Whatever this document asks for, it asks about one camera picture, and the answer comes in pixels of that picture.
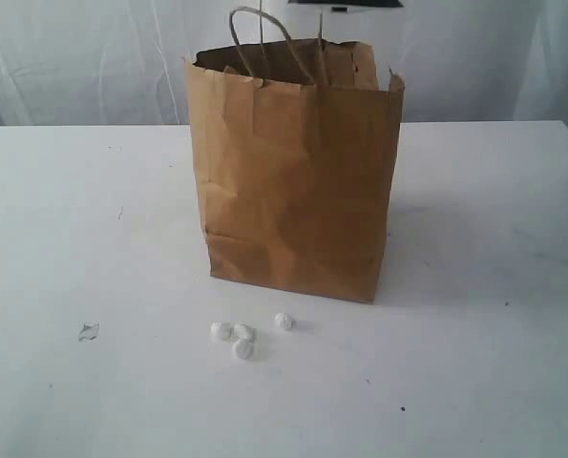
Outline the small clear plastic scrap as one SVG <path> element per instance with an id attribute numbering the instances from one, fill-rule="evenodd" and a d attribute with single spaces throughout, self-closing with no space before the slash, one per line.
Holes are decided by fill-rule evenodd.
<path id="1" fill-rule="evenodd" d="M 96 339 L 99 334 L 99 328 L 100 328 L 99 323 L 95 324 L 84 323 L 82 329 L 78 333 L 77 340 L 80 343 L 82 343 Z"/>

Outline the brown paper shopping bag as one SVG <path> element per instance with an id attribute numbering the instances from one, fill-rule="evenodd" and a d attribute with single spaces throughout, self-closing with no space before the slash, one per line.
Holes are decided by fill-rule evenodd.
<path id="1" fill-rule="evenodd" d="M 211 275 L 373 301 L 403 79 L 381 90 L 368 44 L 289 34 L 199 52 L 186 74 Z"/>

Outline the white backdrop curtain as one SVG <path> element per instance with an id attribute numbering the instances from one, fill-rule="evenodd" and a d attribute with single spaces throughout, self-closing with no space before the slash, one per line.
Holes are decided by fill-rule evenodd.
<path id="1" fill-rule="evenodd" d="M 0 1 L 0 125 L 183 124 L 183 62 L 242 42 L 362 41 L 406 81 L 408 121 L 568 124 L 568 1 L 406 1 L 396 10 L 266 1 Z"/>

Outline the white candy right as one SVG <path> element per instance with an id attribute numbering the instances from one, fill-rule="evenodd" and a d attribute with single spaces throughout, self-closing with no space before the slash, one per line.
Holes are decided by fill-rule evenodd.
<path id="1" fill-rule="evenodd" d="M 275 315 L 274 323 L 279 329 L 289 331 L 294 327 L 295 320 L 287 313 L 280 312 Z"/>

